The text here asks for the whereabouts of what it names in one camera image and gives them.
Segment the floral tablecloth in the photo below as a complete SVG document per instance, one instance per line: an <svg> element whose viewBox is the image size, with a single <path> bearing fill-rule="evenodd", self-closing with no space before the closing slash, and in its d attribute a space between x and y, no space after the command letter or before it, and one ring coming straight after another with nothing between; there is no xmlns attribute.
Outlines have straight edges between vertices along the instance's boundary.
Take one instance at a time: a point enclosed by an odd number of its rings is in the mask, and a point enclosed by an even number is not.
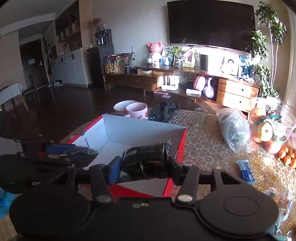
<svg viewBox="0 0 296 241"><path fill-rule="evenodd" d="M295 169L285 166L281 161L278 161L274 155L257 145L256 142L253 142L253 152L251 154L232 152L223 140L215 115L208 115L206 129L202 132L196 132L193 129L193 115L193 111L178 110L169 122L187 128L183 164L190 163L199 166L203 170L211 170L216 166L220 166L239 175L239 170L235 161L249 160L251 169L256 176L257 184L254 184L256 188L261 191L269 187L274 187L279 191L290 188L294 197L296 196ZM62 140L61 143L70 141L76 134L83 130L87 124L88 123L77 128ZM172 193L173 199L176 197L178 190L179 187L175 186ZM209 192L209 185L199 185L197 200L202 199ZM80 193L86 198L91 198L90 190L87 189L87 187L81 188ZM11 237L13 236L11 233L15 233L9 222L8 216L0 220L1 241L8 240L5 236L9 235ZM296 230L296 204L292 207L288 219L281 224L280 229L283 235L289 230Z"/></svg>

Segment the blue glove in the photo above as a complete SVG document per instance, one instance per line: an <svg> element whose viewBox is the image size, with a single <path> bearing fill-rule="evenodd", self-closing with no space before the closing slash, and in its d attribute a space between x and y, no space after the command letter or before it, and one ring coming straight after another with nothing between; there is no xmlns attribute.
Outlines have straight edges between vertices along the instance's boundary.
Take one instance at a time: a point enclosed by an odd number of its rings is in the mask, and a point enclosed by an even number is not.
<svg viewBox="0 0 296 241"><path fill-rule="evenodd" d="M14 200L15 194L5 192L0 188L0 218L4 218L8 214L9 207Z"/></svg>

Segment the patterned vase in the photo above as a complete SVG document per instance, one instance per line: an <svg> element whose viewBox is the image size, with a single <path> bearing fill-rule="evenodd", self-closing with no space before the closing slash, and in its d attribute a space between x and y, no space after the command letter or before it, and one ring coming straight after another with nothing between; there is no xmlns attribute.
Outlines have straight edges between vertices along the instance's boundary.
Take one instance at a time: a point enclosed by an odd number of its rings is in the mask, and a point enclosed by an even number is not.
<svg viewBox="0 0 296 241"><path fill-rule="evenodd" d="M126 74L129 74L129 73L131 72L131 66L130 66L130 65L126 65L126 66L124 67L124 72L125 72Z"/></svg>
<svg viewBox="0 0 296 241"><path fill-rule="evenodd" d="M175 68L176 69L182 69L183 68L183 62L182 62L182 60L175 59Z"/></svg>

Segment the tv screen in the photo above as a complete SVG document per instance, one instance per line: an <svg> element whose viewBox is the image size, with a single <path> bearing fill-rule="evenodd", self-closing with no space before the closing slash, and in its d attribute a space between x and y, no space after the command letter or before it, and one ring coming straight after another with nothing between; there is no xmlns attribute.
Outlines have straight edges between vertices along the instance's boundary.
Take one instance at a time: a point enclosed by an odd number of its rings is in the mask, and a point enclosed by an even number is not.
<svg viewBox="0 0 296 241"><path fill-rule="evenodd" d="M218 0L168 2L170 42L245 51L255 31L252 5Z"/></svg>

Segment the speaker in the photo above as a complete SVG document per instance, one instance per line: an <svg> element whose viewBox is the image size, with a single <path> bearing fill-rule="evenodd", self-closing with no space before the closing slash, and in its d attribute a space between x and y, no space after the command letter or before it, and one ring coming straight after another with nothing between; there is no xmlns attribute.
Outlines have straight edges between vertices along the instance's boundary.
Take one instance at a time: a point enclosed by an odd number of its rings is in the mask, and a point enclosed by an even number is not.
<svg viewBox="0 0 296 241"><path fill-rule="evenodd" d="M200 69L207 70L208 67L208 55L200 55Z"/></svg>

